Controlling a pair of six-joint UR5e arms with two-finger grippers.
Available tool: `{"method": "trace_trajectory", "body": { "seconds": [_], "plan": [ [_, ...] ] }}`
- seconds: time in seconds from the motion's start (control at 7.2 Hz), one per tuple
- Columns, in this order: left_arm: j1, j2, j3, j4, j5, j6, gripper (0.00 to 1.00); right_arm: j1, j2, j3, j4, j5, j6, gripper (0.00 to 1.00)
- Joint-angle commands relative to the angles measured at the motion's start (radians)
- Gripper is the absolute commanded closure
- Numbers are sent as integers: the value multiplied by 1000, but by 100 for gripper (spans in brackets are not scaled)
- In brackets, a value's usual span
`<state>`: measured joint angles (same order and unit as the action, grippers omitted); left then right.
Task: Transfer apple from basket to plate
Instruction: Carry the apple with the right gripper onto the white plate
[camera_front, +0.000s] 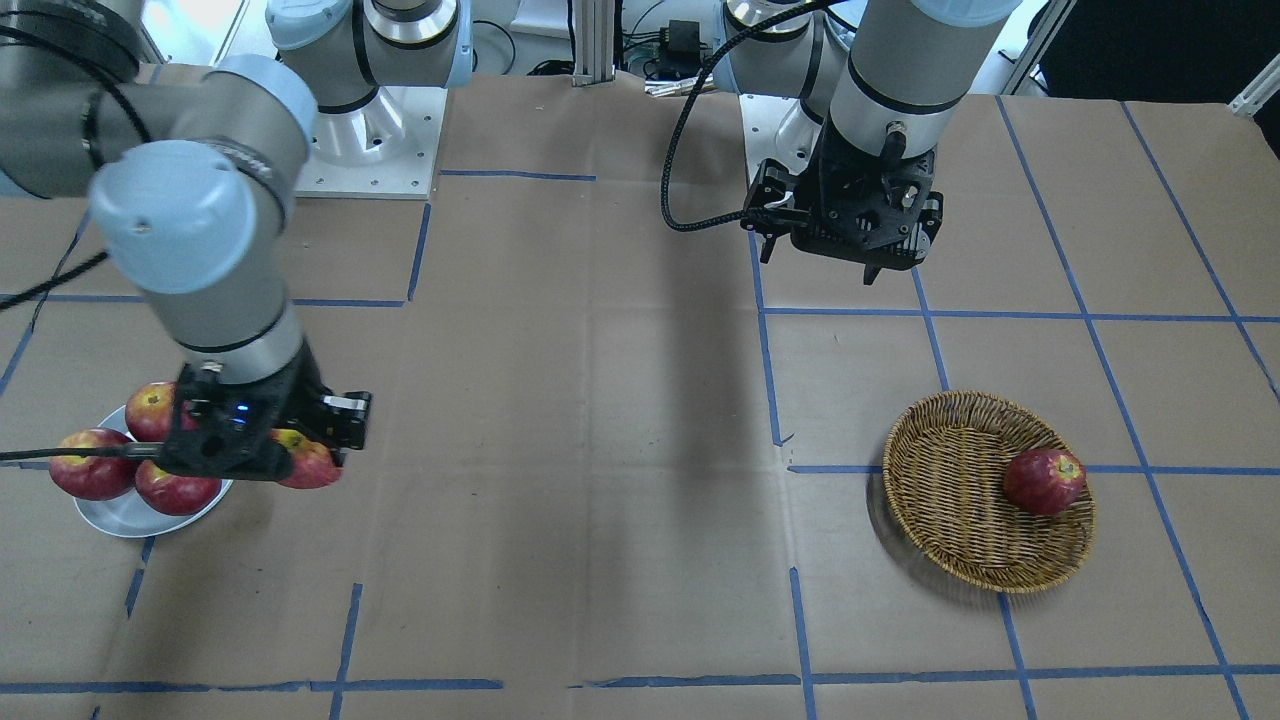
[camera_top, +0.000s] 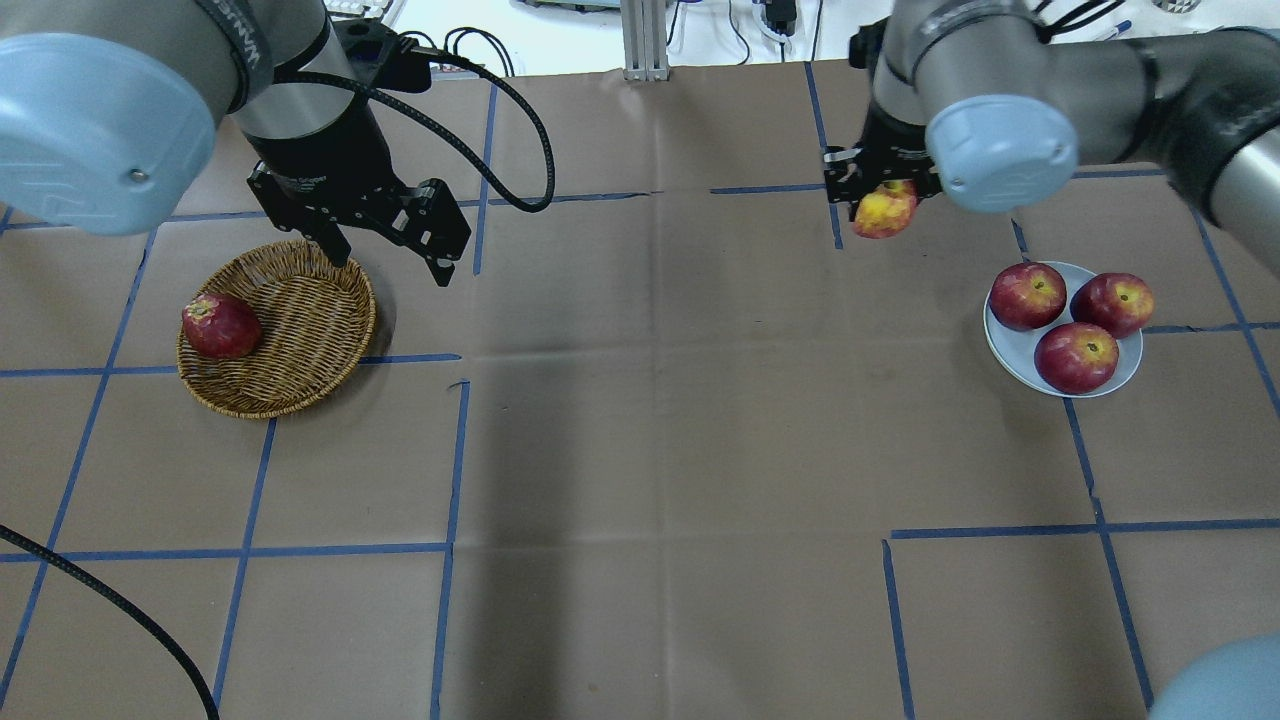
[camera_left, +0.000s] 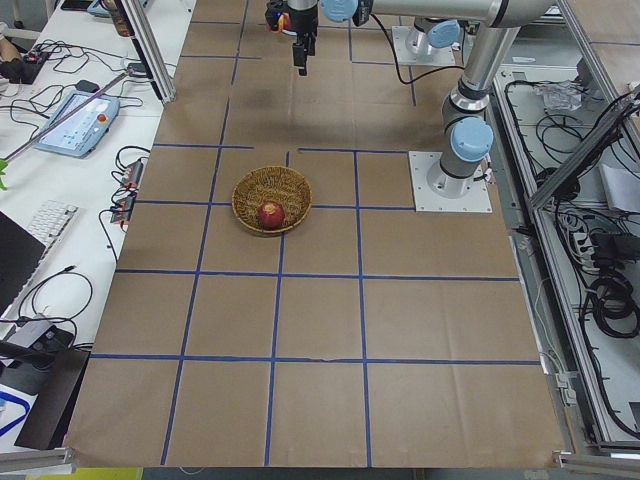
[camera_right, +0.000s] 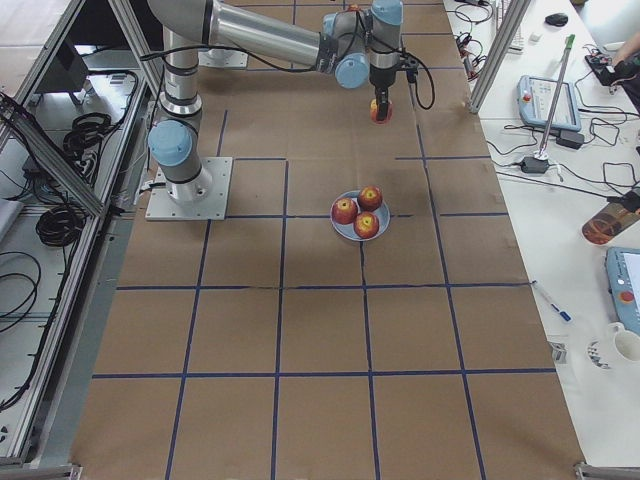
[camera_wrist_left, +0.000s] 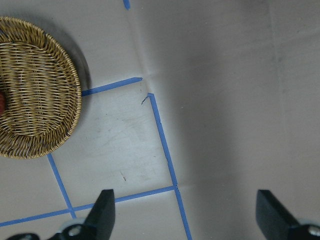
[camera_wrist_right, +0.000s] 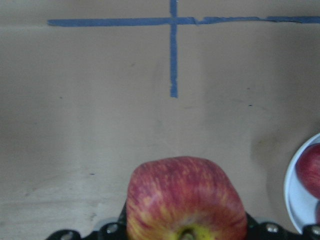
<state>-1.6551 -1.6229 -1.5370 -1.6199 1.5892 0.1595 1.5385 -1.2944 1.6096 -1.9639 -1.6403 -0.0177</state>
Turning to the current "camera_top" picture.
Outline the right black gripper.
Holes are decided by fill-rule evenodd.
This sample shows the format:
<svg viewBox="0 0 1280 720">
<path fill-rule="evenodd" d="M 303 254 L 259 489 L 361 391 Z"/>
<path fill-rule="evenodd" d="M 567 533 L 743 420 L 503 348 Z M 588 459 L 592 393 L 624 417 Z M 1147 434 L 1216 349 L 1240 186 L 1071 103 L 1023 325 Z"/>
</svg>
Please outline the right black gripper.
<svg viewBox="0 0 1280 720">
<path fill-rule="evenodd" d="M 934 161 L 925 150 L 925 128 L 888 114 L 869 101 L 859 140 L 849 146 L 826 145 L 822 154 L 826 197 L 847 202 L 851 223 L 867 223 L 867 199 L 884 183 L 890 195 L 932 199 L 942 192 Z"/>
</svg>

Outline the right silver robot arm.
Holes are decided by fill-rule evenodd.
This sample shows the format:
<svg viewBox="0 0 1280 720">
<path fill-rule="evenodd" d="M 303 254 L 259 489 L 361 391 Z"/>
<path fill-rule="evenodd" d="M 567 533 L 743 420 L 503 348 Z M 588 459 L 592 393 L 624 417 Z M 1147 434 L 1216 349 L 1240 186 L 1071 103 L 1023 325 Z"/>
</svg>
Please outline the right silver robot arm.
<svg viewBox="0 0 1280 720">
<path fill-rule="evenodd" d="M 1202 231 L 1277 270 L 1277 31 L 1057 45 L 1093 3 L 1044 23 L 1021 1 L 897 1 L 849 63 L 870 86 L 861 135 L 823 156 L 831 204 L 877 193 L 977 213 L 1057 193 L 1080 165 L 1158 167 Z"/>
</svg>

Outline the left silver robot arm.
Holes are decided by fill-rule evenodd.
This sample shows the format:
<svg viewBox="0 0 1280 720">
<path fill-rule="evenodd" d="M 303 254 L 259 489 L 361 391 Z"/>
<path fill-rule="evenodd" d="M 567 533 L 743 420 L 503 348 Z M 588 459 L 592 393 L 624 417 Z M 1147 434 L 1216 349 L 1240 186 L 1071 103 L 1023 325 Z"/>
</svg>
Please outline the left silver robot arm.
<svg viewBox="0 0 1280 720">
<path fill-rule="evenodd" d="M 343 266 L 344 228 L 420 256 L 447 286 L 471 231 L 442 179 L 396 174 L 370 102 L 430 87 L 428 53 L 321 1 L 5 1 L 1 196 L 99 236 L 161 224 L 230 119 L 280 231 Z"/>
</svg>

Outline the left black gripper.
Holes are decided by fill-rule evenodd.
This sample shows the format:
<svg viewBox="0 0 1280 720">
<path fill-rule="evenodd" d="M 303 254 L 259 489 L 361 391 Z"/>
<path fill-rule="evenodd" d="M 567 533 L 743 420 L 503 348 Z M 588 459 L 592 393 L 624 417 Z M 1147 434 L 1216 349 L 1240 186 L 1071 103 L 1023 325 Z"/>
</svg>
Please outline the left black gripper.
<svg viewBox="0 0 1280 720">
<path fill-rule="evenodd" d="M 371 231 L 420 256 L 438 287 L 451 286 L 470 224 L 443 179 L 408 184 L 397 176 L 366 102 L 302 137 L 246 137 L 260 158 L 247 183 L 276 228 L 319 246 L 334 268 L 349 261 L 343 229 Z"/>
</svg>

